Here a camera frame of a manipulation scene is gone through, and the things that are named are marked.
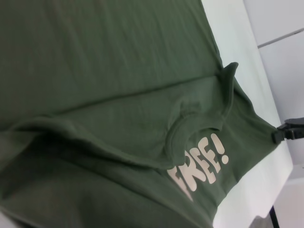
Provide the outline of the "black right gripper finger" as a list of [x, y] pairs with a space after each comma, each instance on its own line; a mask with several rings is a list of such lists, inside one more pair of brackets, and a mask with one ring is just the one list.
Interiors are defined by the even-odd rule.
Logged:
[[272, 133], [272, 139], [275, 144], [279, 144], [284, 140], [297, 140], [304, 137], [303, 128], [280, 129]]
[[278, 130], [288, 130], [292, 128], [303, 128], [304, 127], [304, 118], [293, 118], [287, 119], [285, 122], [278, 127]]

